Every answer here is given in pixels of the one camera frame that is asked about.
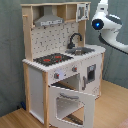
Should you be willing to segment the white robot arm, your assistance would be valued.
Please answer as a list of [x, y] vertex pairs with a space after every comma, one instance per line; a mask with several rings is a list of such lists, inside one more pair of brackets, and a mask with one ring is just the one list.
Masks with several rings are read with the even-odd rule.
[[128, 45], [116, 40], [122, 22], [118, 16], [108, 13], [108, 0], [100, 0], [91, 25], [100, 32], [99, 40], [102, 43], [128, 54]]

